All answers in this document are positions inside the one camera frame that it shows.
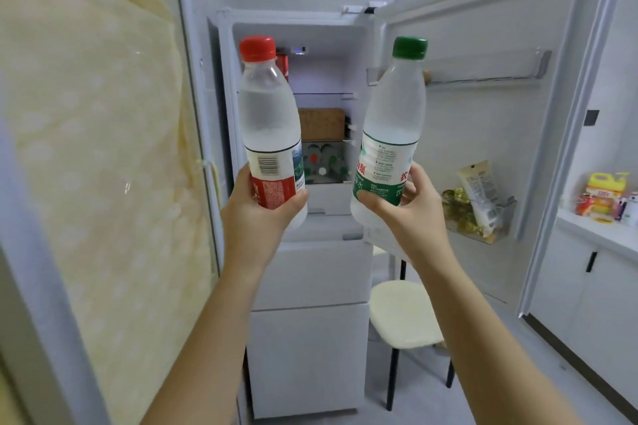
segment refrigerator drawer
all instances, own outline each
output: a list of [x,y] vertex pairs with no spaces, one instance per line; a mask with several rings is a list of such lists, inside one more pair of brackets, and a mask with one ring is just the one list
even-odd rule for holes
[[352,215],[308,214],[299,228],[283,235],[283,242],[361,240],[363,226]]
[[351,215],[352,182],[308,185],[308,213]]
[[363,240],[282,243],[253,310],[367,302],[371,285],[372,245]]
[[252,312],[247,346],[255,418],[363,404],[368,304]]

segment bottle label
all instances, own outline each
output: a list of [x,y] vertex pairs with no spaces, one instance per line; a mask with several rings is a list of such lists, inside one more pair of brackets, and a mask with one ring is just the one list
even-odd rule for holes
[[355,198],[359,190],[367,190],[392,205],[399,205],[418,142],[385,143],[363,133],[357,175],[352,186]]
[[248,166],[259,204],[275,209],[306,187],[301,139],[281,151],[253,151],[246,148]]

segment cardboard box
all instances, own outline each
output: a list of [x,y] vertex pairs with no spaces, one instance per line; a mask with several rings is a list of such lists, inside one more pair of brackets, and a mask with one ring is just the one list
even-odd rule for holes
[[345,138],[346,112],[341,108],[299,109],[301,139],[335,141]]

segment polka dot fabric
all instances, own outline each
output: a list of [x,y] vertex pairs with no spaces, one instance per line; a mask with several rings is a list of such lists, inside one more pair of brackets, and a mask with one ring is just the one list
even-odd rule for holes
[[211,288],[182,67],[159,0],[0,3],[0,111],[118,425],[139,423]]

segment yellow bottle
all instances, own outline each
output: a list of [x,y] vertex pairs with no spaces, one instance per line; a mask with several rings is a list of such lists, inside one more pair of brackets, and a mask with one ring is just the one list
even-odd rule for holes
[[585,190],[587,194],[595,198],[591,211],[609,214],[614,207],[614,202],[622,197],[629,174],[629,172],[618,172],[615,173],[618,178],[614,178],[611,173],[592,173]]

